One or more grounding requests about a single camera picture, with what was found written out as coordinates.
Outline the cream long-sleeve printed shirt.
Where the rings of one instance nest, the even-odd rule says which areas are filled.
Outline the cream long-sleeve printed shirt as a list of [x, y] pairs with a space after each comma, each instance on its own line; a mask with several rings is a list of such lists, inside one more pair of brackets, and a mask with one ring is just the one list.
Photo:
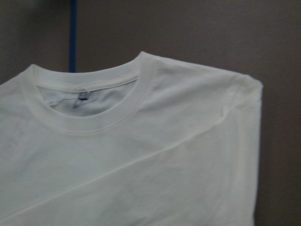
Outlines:
[[263, 85], [141, 52], [0, 87], [3, 226], [252, 226]]

